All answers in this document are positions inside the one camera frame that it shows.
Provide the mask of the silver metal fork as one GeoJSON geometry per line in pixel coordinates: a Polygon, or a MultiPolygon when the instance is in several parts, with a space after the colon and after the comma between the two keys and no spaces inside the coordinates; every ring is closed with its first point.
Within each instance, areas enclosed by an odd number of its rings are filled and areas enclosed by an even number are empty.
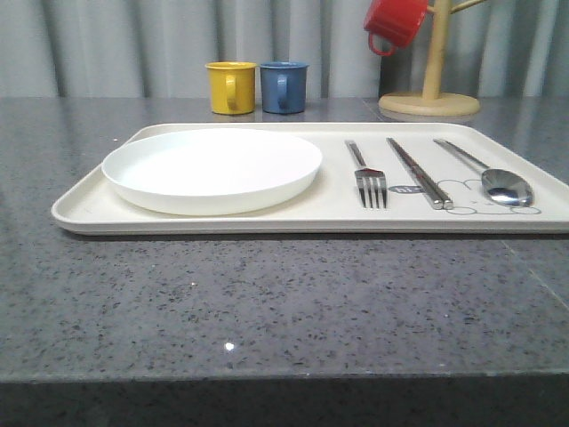
{"type": "Polygon", "coordinates": [[[383,171],[369,167],[364,157],[352,140],[345,140],[345,144],[354,158],[357,169],[354,172],[360,201],[364,208],[387,208],[387,181],[383,171]]]}

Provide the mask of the white round plate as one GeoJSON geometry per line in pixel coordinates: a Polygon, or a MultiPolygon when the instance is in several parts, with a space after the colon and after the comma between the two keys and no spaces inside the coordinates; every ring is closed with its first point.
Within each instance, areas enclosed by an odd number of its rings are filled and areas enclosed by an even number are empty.
{"type": "Polygon", "coordinates": [[[103,160],[115,192],[148,210],[223,215],[283,203],[306,190],[323,162],[313,143],[255,129],[198,129],[125,144],[103,160]]]}

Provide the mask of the blue enamel mug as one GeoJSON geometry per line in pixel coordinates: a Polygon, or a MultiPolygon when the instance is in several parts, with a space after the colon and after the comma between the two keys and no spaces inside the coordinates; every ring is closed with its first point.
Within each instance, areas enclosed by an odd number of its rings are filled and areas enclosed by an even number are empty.
{"type": "Polygon", "coordinates": [[[296,114],[305,110],[309,65],[271,61],[260,64],[262,109],[272,114],[296,114]]]}

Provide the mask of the yellow enamel mug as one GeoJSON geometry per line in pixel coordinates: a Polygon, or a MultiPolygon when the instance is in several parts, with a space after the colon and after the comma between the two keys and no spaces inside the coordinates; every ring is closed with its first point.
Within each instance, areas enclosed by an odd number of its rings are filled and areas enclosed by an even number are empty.
{"type": "Polygon", "coordinates": [[[243,115],[255,110],[256,63],[218,61],[207,63],[205,68],[213,113],[243,115]]]}

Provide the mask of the silver metal spoon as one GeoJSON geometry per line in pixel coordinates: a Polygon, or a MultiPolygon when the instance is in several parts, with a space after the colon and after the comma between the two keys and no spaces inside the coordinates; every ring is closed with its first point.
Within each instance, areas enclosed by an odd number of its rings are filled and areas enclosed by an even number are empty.
{"type": "Polygon", "coordinates": [[[509,170],[491,168],[466,150],[444,139],[434,142],[468,165],[480,170],[480,181],[485,195],[494,203],[514,207],[529,207],[534,203],[533,189],[521,176],[509,170]]]}

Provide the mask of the wooden mug tree stand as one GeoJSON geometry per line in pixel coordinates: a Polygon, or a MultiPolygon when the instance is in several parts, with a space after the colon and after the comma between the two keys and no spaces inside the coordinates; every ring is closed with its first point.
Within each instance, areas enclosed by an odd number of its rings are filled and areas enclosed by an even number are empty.
{"type": "Polygon", "coordinates": [[[381,109],[423,117],[463,117],[480,110],[476,98],[444,93],[441,84],[451,15],[483,2],[463,1],[453,5],[452,1],[440,0],[428,7],[433,14],[433,24],[422,90],[385,94],[379,99],[381,109]]]}

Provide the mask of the red enamel mug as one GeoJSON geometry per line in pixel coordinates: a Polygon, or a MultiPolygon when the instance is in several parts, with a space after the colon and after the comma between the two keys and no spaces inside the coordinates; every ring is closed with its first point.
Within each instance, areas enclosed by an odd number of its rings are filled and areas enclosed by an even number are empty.
{"type": "Polygon", "coordinates": [[[380,56],[390,56],[397,49],[405,48],[415,38],[428,11],[427,0],[372,1],[364,19],[370,50],[380,56]],[[376,36],[390,43],[388,50],[374,44],[376,36]]]}

